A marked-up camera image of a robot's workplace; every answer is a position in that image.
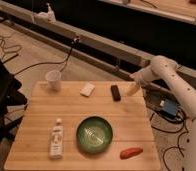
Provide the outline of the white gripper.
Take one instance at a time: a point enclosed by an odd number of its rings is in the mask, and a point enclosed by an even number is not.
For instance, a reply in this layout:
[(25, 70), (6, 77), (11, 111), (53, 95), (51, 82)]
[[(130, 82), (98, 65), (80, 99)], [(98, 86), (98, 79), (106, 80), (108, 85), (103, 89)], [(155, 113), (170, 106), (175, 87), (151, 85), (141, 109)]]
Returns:
[[(153, 76), (152, 71), (150, 69), (143, 68), (135, 74), (134, 80), (141, 87), (145, 87), (150, 82), (153, 81), (153, 78), (154, 76)], [(127, 91), (128, 96), (132, 96), (140, 89), (140, 87), (137, 84), (135, 83), (130, 84), (128, 91)]]

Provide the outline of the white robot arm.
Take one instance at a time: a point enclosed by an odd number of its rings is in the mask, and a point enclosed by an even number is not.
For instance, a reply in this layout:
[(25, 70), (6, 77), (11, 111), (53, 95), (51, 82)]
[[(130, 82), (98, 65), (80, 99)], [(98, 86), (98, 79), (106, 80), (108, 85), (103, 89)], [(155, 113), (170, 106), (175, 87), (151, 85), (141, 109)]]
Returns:
[(161, 55), (153, 57), (148, 66), (130, 75), (134, 83), (128, 88), (127, 94), (136, 93), (141, 87), (147, 86), (154, 80), (162, 79), (167, 84), (192, 119), (184, 168), (185, 171), (196, 171), (196, 90), (177, 74), (177, 68), (178, 63), (174, 60)]

